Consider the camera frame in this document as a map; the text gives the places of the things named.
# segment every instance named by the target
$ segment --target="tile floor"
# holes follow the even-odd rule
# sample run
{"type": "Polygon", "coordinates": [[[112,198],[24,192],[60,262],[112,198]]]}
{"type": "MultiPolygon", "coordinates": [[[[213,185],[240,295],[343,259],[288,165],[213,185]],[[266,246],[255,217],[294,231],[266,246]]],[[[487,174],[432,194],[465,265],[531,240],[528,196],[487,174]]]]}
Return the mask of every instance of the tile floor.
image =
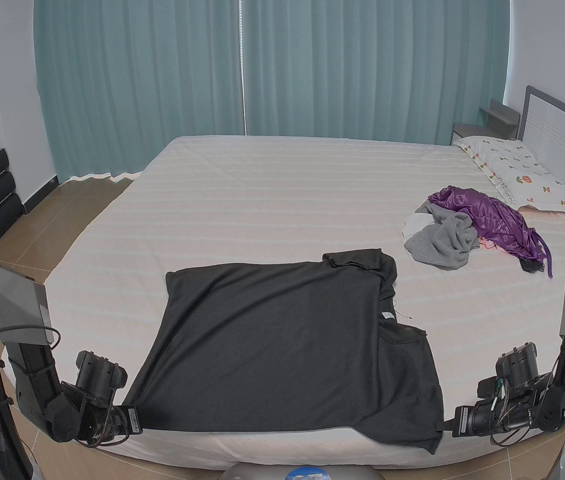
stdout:
{"type": "MultiPolygon", "coordinates": [[[[71,181],[58,187],[0,240],[0,264],[44,282],[70,245],[108,204],[131,183],[110,179],[71,181]]],[[[5,382],[7,391],[13,388],[5,382]]],[[[13,408],[20,435],[33,450],[46,480],[215,480],[218,471],[154,464],[87,450],[79,444],[57,444],[13,408]]],[[[383,471],[387,480],[541,480],[565,440],[565,428],[554,435],[528,439],[510,449],[467,462],[422,470],[383,471]]]]}

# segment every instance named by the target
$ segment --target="blue logo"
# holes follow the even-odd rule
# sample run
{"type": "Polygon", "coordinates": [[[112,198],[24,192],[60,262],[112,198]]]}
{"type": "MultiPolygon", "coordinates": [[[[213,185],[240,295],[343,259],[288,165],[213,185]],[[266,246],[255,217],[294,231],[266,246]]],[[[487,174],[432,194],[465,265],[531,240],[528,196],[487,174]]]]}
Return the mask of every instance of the blue logo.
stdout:
{"type": "Polygon", "coordinates": [[[331,477],[322,469],[303,467],[294,469],[285,480],[331,480],[331,477]]]}

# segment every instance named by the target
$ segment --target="purple satin garment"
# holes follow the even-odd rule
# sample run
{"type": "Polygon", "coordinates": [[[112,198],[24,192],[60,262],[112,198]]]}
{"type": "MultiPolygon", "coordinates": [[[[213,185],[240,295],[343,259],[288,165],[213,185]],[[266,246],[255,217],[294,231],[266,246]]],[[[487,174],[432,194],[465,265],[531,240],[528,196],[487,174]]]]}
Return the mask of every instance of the purple satin garment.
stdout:
{"type": "Polygon", "coordinates": [[[447,210],[466,213],[471,217],[479,237],[500,245],[513,256],[535,261],[547,258],[547,274],[552,277],[549,247],[534,228],[527,227],[525,218],[505,203],[473,188],[451,185],[429,196],[429,202],[447,210]]]}

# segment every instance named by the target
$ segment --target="mattress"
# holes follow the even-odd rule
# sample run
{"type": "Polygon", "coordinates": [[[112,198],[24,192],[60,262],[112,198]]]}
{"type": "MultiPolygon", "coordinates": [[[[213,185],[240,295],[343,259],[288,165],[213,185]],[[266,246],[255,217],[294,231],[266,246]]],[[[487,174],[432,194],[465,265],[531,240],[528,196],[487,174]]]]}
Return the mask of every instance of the mattress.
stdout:
{"type": "MultiPolygon", "coordinates": [[[[478,249],[443,271],[415,262],[402,244],[406,217],[455,185],[497,190],[455,146],[347,139],[197,136],[172,141],[78,237],[46,281],[61,379],[93,350],[121,364],[127,388],[156,337],[165,273],[225,262],[320,261],[325,252],[382,248],[397,262],[399,321],[427,331],[445,417],[476,402],[479,380],[526,341],[540,371],[559,354],[565,286],[565,214],[522,210],[549,245],[554,278],[521,270],[510,255],[478,249]]],[[[126,394],[116,396],[121,403],[126,394]]],[[[493,452],[488,438],[453,439],[438,452],[376,443],[351,428],[292,433],[145,430],[110,449],[182,467],[370,464],[427,467],[493,452]]]]}

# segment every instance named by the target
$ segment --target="floral pillow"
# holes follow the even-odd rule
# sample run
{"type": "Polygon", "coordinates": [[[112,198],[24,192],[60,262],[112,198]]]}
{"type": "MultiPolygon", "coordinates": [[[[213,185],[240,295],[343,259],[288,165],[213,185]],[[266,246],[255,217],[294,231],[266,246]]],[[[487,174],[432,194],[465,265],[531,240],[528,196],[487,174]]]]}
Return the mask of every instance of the floral pillow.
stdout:
{"type": "Polygon", "coordinates": [[[515,210],[531,206],[565,212],[565,185],[522,142],[473,136],[458,138],[454,144],[476,162],[515,210]]]}

